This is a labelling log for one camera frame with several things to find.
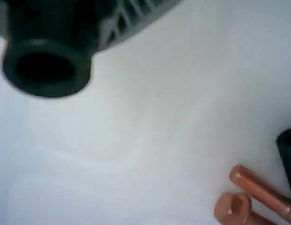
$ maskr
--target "black object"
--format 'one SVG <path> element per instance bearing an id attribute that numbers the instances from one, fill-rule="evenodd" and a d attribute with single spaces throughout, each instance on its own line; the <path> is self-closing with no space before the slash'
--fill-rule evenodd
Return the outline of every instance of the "black object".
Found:
<path id="1" fill-rule="evenodd" d="M 276 141 L 291 188 L 291 129 L 283 132 Z"/>
<path id="2" fill-rule="evenodd" d="M 0 0 L 3 72 L 18 89 L 57 98 L 82 90 L 94 53 L 131 37 L 179 0 Z"/>

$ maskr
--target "white background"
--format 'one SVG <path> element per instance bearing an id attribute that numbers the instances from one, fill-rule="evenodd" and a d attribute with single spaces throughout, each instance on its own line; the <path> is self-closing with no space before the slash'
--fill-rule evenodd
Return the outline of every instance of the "white background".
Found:
<path id="1" fill-rule="evenodd" d="M 216 225 L 235 164 L 290 194 L 290 126 L 291 0 L 185 0 L 94 57 L 73 97 L 0 74 L 0 225 Z"/>

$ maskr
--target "black cylindrical tube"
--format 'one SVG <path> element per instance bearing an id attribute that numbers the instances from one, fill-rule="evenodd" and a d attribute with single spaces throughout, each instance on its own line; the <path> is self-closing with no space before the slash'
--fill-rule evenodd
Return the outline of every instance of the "black cylindrical tube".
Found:
<path id="1" fill-rule="evenodd" d="M 87 85 L 98 41 L 94 1 L 10 1 L 7 16 L 3 70 L 15 87 L 57 98 Z"/>
<path id="2" fill-rule="evenodd" d="M 283 132 L 278 137 L 276 144 L 291 188 L 291 129 Z"/>

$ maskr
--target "copper fitting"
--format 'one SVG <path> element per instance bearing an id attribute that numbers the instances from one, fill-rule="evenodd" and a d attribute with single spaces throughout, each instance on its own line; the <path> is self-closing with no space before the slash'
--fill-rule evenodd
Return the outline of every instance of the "copper fitting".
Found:
<path id="1" fill-rule="evenodd" d="M 222 195 L 214 216 L 222 225 L 276 225 L 252 211 L 252 201 L 246 194 Z"/>
<path id="2" fill-rule="evenodd" d="M 230 180 L 253 198 L 291 223 L 291 199 L 279 194 L 254 172 L 241 165 L 237 165 L 231 170 Z"/>

